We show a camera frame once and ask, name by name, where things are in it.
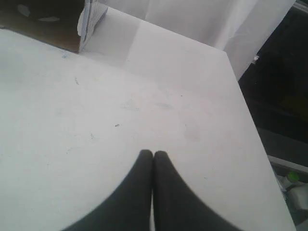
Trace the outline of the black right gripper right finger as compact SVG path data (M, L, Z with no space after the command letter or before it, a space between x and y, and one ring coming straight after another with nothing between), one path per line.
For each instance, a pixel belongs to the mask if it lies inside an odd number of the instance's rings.
M157 231L237 230L194 194L163 151L154 154L153 199Z

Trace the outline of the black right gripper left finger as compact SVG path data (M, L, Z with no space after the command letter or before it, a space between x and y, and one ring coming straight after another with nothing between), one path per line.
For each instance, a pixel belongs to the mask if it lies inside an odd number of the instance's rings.
M152 202L153 154L141 150L129 173L93 211L66 231L148 231Z

